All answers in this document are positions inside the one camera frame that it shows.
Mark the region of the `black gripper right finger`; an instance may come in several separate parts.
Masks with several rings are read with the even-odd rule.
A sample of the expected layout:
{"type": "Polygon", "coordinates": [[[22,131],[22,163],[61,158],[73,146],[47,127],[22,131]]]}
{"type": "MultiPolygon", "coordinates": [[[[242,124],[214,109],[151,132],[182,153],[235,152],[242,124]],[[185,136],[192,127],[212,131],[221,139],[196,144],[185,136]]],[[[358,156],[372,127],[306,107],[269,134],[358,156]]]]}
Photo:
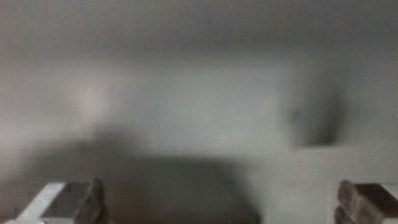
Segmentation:
{"type": "Polygon", "coordinates": [[[398,224],[398,183],[354,183],[338,188],[334,224],[398,224]]]}

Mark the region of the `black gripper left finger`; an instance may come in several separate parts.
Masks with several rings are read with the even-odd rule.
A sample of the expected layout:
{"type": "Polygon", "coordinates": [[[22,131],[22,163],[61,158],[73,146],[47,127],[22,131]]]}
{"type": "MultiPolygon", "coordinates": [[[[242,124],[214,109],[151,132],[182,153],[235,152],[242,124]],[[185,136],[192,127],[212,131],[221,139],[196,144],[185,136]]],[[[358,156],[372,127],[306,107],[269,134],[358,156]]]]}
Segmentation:
{"type": "Polygon", "coordinates": [[[102,181],[48,183],[15,224],[109,224],[102,181]]]}

